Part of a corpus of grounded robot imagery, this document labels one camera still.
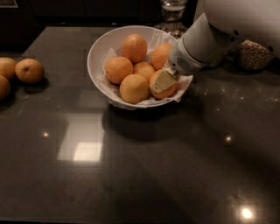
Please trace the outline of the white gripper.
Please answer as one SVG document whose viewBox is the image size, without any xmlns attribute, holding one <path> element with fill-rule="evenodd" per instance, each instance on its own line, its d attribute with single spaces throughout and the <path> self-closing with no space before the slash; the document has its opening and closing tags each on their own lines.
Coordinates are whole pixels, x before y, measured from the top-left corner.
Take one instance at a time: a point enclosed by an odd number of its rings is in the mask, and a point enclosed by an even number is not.
<svg viewBox="0 0 280 224">
<path fill-rule="evenodd" d="M 205 62 L 196 60 L 186 50 L 182 38 L 170 50 L 168 63 L 171 68 L 167 67 L 159 70 L 157 76 L 150 84 L 150 89 L 157 94 L 172 87 L 177 82 L 178 77 L 176 74 L 183 76 L 194 75 L 206 65 Z"/>
</svg>

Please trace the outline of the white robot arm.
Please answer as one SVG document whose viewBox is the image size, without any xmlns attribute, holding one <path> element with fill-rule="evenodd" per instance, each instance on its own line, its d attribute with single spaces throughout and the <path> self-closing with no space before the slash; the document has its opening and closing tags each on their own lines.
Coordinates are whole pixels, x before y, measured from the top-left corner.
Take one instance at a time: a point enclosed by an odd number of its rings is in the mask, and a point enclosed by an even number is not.
<svg viewBox="0 0 280 224">
<path fill-rule="evenodd" d="M 196 74 L 213 56 L 246 39 L 280 56 L 280 0 L 205 0 L 202 14 L 173 45 L 151 89 L 165 91 L 179 76 Z"/>
</svg>

